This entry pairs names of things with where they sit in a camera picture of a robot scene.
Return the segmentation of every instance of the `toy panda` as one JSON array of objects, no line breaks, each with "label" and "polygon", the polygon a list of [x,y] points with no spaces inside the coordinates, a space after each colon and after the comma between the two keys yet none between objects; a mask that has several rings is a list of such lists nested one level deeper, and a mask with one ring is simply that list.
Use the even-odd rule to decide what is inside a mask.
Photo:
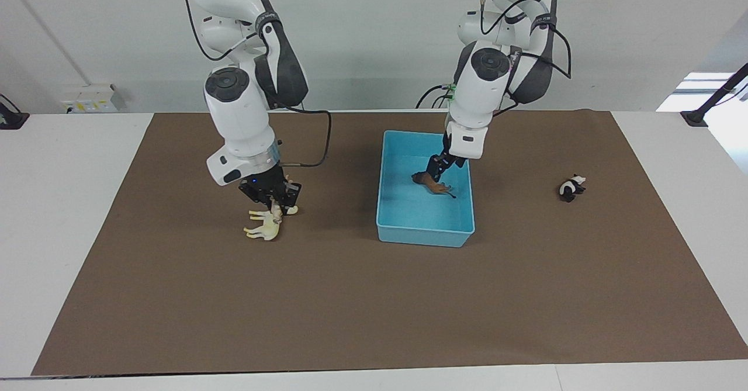
[{"label": "toy panda", "polygon": [[561,199],[566,202],[574,201],[578,194],[584,193],[585,188],[582,186],[582,184],[586,180],[587,178],[582,178],[581,176],[574,173],[574,176],[571,179],[561,184],[561,188],[559,189],[559,195],[561,195]]}]

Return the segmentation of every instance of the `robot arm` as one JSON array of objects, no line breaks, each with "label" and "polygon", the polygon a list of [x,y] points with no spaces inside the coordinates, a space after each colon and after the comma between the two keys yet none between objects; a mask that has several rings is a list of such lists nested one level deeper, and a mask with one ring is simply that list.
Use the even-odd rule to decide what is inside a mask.
[{"label": "robot arm", "polygon": [[427,174],[434,181],[452,164],[462,167],[465,159],[483,156],[489,124],[505,97],[531,103],[550,85],[556,0],[493,2],[505,12],[470,11],[460,21],[459,37],[466,46],[454,77],[444,149],[428,162]]},{"label": "robot arm", "polygon": [[[200,26],[202,43],[233,61],[215,69],[205,83],[208,110],[225,139],[207,160],[209,172],[219,185],[241,180],[246,196],[286,214],[301,185],[283,173],[267,111],[304,100],[304,70],[269,0],[192,1],[212,15]],[[255,36],[262,44],[250,44]],[[256,47],[265,52],[256,56]]]}]

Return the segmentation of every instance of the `brown mat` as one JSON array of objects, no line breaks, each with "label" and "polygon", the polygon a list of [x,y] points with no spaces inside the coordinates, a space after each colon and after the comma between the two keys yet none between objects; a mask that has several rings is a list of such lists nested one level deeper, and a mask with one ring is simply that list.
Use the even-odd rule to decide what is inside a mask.
[{"label": "brown mat", "polygon": [[[156,115],[34,375],[748,358],[608,112],[502,116],[465,247],[379,242],[383,131],[443,121],[336,115],[329,161],[289,171],[302,212],[265,243],[241,231],[258,207],[207,173],[209,116]],[[287,160],[316,160],[323,117],[272,124]],[[588,189],[566,204],[573,172]]]}]

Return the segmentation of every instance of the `wall socket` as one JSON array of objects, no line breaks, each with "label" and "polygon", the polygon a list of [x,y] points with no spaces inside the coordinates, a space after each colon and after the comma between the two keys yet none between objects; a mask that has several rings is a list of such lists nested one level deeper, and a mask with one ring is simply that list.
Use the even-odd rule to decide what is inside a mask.
[{"label": "wall socket", "polygon": [[125,101],[111,84],[70,89],[60,100],[65,113],[112,113],[126,109]]}]

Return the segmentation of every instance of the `blue bin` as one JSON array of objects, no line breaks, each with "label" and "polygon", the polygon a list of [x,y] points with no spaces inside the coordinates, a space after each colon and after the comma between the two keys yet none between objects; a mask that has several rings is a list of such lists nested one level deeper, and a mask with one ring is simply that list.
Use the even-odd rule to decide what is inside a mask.
[{"label": "blue bin", "polygon": [[441,134],[385,131],[376,212],[382,242],[459,248],[475,232],[469,162],[441,176],[456,199],[411,180],[433,154],[441,153],[441,139]]}]

